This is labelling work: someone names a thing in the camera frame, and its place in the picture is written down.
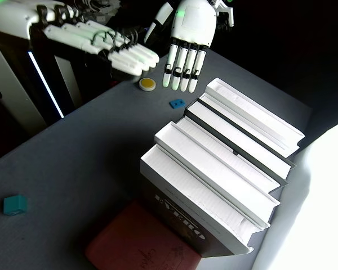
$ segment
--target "green block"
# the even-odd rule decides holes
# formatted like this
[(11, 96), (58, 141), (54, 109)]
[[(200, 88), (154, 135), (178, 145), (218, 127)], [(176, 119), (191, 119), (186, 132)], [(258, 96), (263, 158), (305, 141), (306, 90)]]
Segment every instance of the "green block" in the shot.
[(4, 199), (4, 214), (18, 215), (28, 210), (28, 202), (23, 195), (15, 195)]

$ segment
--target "gray table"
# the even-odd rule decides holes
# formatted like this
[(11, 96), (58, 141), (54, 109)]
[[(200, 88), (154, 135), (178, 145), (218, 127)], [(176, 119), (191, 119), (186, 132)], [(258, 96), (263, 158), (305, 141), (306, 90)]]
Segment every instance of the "gray table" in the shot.
[[(193, 94), (161, 87), (164, 59), (150, 76), (153, 92), (121, 83), (47, 128), (0, 160), (0, 270), (88, 270), (83, 250), (135, 194), (139, 160), (153, 136), (219, 77), (301, 131), (310, 109), (218, 54), (208, 51)], [(4, 197), (23, 194), (25, 215), (2, 214)], [(203, 259), (198, 269), (250, 269), (263, 239), (249, 255)]]

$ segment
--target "small blue object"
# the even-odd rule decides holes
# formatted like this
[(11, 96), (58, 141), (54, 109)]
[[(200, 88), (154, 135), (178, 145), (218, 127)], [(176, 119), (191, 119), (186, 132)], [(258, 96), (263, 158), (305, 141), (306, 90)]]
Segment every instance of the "small blue object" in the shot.
[(177, 109), (177, 108), (185, 106), (184, 100), (173, 100), (169, 102), (169, 104), (173, 109)]
[(18, 215), (28, 210), (28, 202), (23, 195), (15, 195), (4, 199), (4, 214)]

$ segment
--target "led light strip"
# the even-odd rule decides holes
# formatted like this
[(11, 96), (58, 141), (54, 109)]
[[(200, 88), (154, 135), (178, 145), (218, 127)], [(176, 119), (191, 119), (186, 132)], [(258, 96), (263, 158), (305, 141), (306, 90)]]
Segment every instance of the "led light strip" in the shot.
[(55, 105), (55, 107), (56, 107), (56, 109), (57, 109), (57, 112), (60, 114), (61, 118), (64, 118), (64, 115), (63, 115), (63, 113), (61, 112), (61, 109), (59, 108), (59, 106), (58, 106), (58, 104), (57, 104), (57, 102), (56, 102), (56, 100), (55, 100), (55, 97), (54, 97), (53, 94), (51, 93), (51, 90), (50, 90), (50, 88), (49, 88), (49, 85), (47, 84), (47, 82), (46, 82), (46, 80), (45, 80), (45, 78), (44, 78), (44, 75), (42, 74), (42, 72), (41, 72), (41, 70), (40, 70), (40, 68), (39, 68), (39, 66), (38, 66), (38, 63), (36, 62), (33, 53), (32, 53), (32, 52), (28, 52), (28, 54), (29, 54), (29, 56), (30, 56), (30, 58), (31, 58), (31, 60), (32, 60), (32, 62), (33, 62), (33, 64), (34, 64), (34, 66), (35, 66), (37, 72), (39, 73), (39, 76), (40, 76), (40, 78), (41, 78), (41, 80), (42, 80), (42, 82), (43, 82), (43, 84), (44, 84), (44, 86), (45, 86), (45, 88), (46, 88), (46, 91), (48, 92), (49, 96), (51, 97), (51, 100), (52, 100), (52, 102), (54, 103), (54, 105)]

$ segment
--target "red book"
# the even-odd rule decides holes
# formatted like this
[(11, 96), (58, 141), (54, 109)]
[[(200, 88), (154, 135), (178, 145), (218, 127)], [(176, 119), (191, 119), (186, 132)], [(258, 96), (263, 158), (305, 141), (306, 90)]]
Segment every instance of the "red book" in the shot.
[(137, 202), (89, 244), (99, 270), (195, 270), (201, 256)]

